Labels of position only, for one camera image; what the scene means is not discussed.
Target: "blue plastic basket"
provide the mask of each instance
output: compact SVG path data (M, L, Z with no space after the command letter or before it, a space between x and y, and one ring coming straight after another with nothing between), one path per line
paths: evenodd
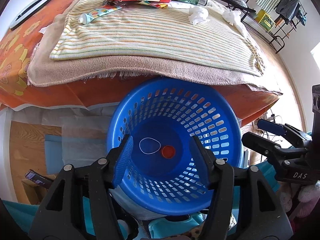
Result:
M212 191L199 180L189 150L191 136L197 135L217 158L240 165L236 116L210 86L170 78L144 82L114 112L107 151L118 147L125 134L133 136L133 152L120 187L139 206L159 214L191 214L210 205ZM175 156L142 153L139 142L148 137L172 145Z

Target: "rubber band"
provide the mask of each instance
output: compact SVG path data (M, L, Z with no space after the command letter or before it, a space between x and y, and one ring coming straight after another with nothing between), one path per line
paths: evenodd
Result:
M157 149L155 152L152 152L152 153L145 153L144 151L142 151L142 149L141 149L141 142L142 142L143 140L145 140L145 139L151 139L151 140L156 141L156 142L159 144L159 149ZM153 138L151 138L151 137L146 137L146 138L143 138L143 139L139 142L139 148L140 148L140 151L143 152L144 154L154 154L154 153L156 153L157 151L159 151L159 150L161 149L161 143L160 143L159 141L157 141L156 139L153 139Z

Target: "screw head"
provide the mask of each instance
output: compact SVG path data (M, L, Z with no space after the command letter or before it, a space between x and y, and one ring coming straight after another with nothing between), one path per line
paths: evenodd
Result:
M101 158L101 159L98 160L98 163L99 163L100 165L104 165L104 164L107 163L107 159L106 159L106 158Z
M259 168L257 166L250 166L250 170L253 172L257 172Z
M71 164L64 165L63 169L65 171L70 171L72 169L72 165Z
M216 159L216 163L219 164L219 165L223 165L225 164L225 160L224 159Z

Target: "black clamp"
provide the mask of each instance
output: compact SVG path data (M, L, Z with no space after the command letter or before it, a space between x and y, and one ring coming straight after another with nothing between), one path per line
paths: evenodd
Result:
M71 164L64 166L36 213L29 231L31 239L47 240L54 236L52 239L59 240L123 240L109 189L115 186L114 167L128 140L132 137L126 135L119 147L90 166L76 169ZM95 236L85 228L83 196L90 199ZM138 235L136 222L132 231L128 239Z
M267 161L276 170L276 180L304 185L320 180L320 156L314 151L311 136L288 124L259 120L257 125L259 129L282 136L295 147L282 149L279 144L251 132L242 136L244 146L268 157Z
M208 190L215 190L199 240L289 239L292 236L289 220L257 166L232 167L205 149L197 136L193 136L190 150L201 182ZM240 186L239 217L236 233L227 236L234 186Z

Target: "smartphone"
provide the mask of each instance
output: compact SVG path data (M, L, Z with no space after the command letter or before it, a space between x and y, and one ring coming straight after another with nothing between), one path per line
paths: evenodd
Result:
M42 186L42 187L44 187L46 189L49 189L49 187L51 186L51 184L53 182L52 179L48 179L48 178L40 175L39 173L36 173L34 170L29 170L25 174L25 177L27 179L30 179L34 183L38 184L39 186Z

